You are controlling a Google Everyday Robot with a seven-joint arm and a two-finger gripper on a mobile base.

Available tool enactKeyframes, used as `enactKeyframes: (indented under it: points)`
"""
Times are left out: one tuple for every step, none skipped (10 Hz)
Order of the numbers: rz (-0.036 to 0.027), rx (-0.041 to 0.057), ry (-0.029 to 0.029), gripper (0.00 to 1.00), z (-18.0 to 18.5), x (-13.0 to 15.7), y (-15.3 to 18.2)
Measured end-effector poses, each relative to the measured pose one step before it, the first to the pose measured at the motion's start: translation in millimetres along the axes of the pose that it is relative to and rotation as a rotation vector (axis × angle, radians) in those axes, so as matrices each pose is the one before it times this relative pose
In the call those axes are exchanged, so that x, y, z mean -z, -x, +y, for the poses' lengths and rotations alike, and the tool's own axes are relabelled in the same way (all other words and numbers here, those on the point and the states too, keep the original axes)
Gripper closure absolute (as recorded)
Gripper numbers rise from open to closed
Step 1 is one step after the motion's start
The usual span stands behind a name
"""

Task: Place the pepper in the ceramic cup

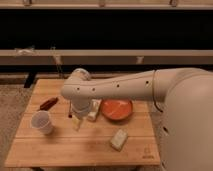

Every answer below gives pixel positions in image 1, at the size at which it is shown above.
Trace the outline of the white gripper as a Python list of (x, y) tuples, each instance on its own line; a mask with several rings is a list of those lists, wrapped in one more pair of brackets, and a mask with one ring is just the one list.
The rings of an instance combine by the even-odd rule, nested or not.
[(91, 100), (74, 99), (72, 101), (72, 110), (77, 116), (72, 117), (72, 125), (74, 130), (78, 131), (80, 129), (83, 120), (79, 118), (87, 116), (88, 113), (91, 111), (91, 108), (92, 108)]

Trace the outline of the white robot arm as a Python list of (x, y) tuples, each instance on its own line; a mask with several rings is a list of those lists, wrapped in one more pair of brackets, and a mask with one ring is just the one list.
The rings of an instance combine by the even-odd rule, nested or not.
[(93, 80), (76, 69), (61, 95), (82, 116), (93, 99), (161, 102), (162, 171), (213, 171), (213, 72), (176, 68)]

